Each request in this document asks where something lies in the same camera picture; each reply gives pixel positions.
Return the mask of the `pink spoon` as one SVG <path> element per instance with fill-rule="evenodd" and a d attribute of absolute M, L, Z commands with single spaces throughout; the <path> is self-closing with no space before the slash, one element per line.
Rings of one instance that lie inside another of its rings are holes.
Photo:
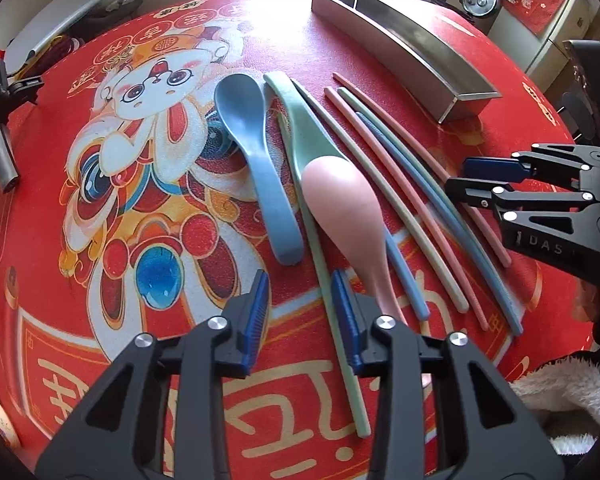
<path fill-rule="evenodd" d="M 384 219 L 362 172 L 347 159 L 321 156 L 302 170 L 301 188 L 311 214 L 381 312 L 405 323 L 390 280 Z"/>

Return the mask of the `blue chopstick long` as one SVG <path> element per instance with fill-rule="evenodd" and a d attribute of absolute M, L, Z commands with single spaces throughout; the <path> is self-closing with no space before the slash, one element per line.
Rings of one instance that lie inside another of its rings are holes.
<path fill-rule="evenodd" d="M 510 294 L 503 280 L 498 274 L 496 267 L 491 262 L 489 256 L 482 248 L 478 238 L 466 223 L 456 207 L 446 197 L 442 187 L 437 184 L 429 172 L 422 166 L 414 155 L 407 155 L 406 148 L 398 148 L 389 137 L 379 128 L 379 120 L 371 120 L 362 112 L 356 112 L 356 116 L 362 120 L 362 123 L 370 129 L 370 132 L 376 136 L 379 143 L 387 150 L 391 157 L 407 172 L 410 177 L 420 186 L 428 196 L 430 202 L 437 209 L 439 216 L 451 230 L 457 241 L 463 246 L 464 251 L 470 255 L 489 285 L 491 292 L 503 311 L 506 321 L 512 330 L 514 336 L 520 336 L 524 331 L 517 314 L 516 301 Z"/>

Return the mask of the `green spoon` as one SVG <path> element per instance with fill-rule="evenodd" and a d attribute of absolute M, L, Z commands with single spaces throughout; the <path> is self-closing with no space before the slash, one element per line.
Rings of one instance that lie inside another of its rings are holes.
<path fill-rule="evenodd" d="M 264 75 L 264 80 L 287 112 L 291 167 L 298 178 L 314 158 L 337 156 L 346 159 L 346 155 L 336 147 L 314 111 L 285 73 L 279 70 L 269 72 Z"/>

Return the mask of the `steel utensil tray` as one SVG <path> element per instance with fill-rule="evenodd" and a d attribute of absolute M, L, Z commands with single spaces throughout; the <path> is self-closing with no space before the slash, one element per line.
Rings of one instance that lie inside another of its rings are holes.
<path fill-rule="evenodd" d="M 351 37 L 396 76 L 438 124 L 479 115 L 502 95 L 434 31 L 440 6 L 422 0 L 312 0 L 312 12 Z"/>

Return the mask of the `blue spoon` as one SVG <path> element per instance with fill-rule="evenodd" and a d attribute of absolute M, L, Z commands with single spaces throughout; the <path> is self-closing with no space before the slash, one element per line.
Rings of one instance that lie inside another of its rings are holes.
<path fill-rule="evenodd" d="M 266 144 L 261 87 L 249 75 L 228 75 L 215 87 L 214 104 L 249 167 L 274 257 L 283 266 L 294 266 L 303 258 L 303 238 Z"/>

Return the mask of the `red printed table mat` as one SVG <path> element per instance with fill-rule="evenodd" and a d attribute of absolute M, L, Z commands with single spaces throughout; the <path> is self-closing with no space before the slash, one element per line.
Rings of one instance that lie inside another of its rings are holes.
<path fill-rule="evenodd" d="M 280 70 L 315 99 L 347 79 L 455 174 L 570 134 L 538 87 L 449 10 L 411 14 L 500 94 L 439 125 L 311 0 L 190 0 L 130 21 L 44 75 L 9 119 L 20 172 L 0 189 L 0 403 L 33 466 L 129 340 L 169 338 L 220 312 L 257 270 L 272 306 L 253 374 L 224 387 L 236 479 L 354 479 L 356 435 L 310 258 L 275 259 L 242 152 L 220 129 L 216 83 Z"/>

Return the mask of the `white fluffy cloth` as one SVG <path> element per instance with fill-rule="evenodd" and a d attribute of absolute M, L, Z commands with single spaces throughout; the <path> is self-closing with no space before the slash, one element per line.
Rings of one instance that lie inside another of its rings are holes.
<path fill-rule="evenodd" d="M 586 454 L 600 436 L 600 352 L 547 362 L 510 384 L 557 454 Z"/>

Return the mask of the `white refrigerator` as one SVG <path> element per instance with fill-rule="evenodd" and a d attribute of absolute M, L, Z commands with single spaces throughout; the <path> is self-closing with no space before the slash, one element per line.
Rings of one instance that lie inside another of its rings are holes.
<path fill-rule="evenodd" d="M 582 39 L 598 0 L 501 0 L 488 37 L 541 89 L 568 62 L 564 42 Z"/>

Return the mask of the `blue chopstick short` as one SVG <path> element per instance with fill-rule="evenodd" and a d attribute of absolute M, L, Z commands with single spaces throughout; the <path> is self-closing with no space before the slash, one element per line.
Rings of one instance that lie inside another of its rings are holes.
<path fill-rule="evenodd" d="M 396 271 L 396 275 L 403 286 L 408 300 L 410 300 L 416 318 L 418 318 L 420 322 L 428 321 L 430 311 L 424 296 L 422 296 L 412 271 L 406 264 L 398 244 L 396 244 L 396 241 L 388 229 L 385 229 L 385 243 L 388 260 L 393 267 L 393 270 Z"/>

